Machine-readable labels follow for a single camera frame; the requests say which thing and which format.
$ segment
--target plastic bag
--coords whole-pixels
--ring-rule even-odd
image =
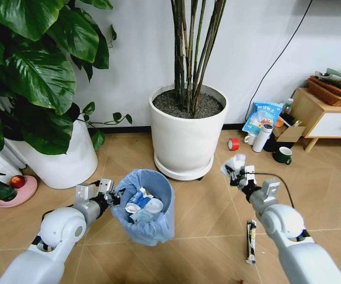
[[[164,208],[155,214],[150,222],[129,222],[129,213],[124,209],[128,200],[141,188],[147,189],[160,199]],[[119,182],[115,191],[126,189],[120,205],[111,209],[133,242],[155,246],[159,241],[165,243],[175,235],[175,195],[168,180],[154,170],[134,170]]]
[[[264,124],[275,126],[284,104],[273,102],[254,102],[253,104],[255,111],[251,113],[243,127],[243,131],[258,135]]]

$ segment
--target trash can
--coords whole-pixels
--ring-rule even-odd
[[[160,199],[164,207],[151,221],[130,222],[129,213],[125,210],[127,201],[141,187],[148,190],[154,198]],[[126,189],[120,205],[111,209],[112,215],[119,220],[128,236],[135,243],[155,246],[159,241],[165,243],[175,235],[175,194],[164,175],[155,170],[134,170],[121,180],[114,191]]]

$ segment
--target green mug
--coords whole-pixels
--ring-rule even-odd
[[[286,147],[280,147],[273,153],[273,159],[282,164],[291,164],[292,151]]]

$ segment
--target wooden cabinet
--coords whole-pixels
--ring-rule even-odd
[[[306,126],[303,137],[312,138],[306,151],[310,151],[320,138],[341,138],[341,106],[325,104],[307,88],[298,88],[293,98],[291,115]]]

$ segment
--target thermos bottle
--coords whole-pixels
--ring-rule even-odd
[[[255,143],[253,143],[252,150],[255,152],[261,152],[265,145],[265,142],[269,138],[270,134],[272,133],[273,126],[270,124],[264,124],[261,128],[259,135],[256,137]]]

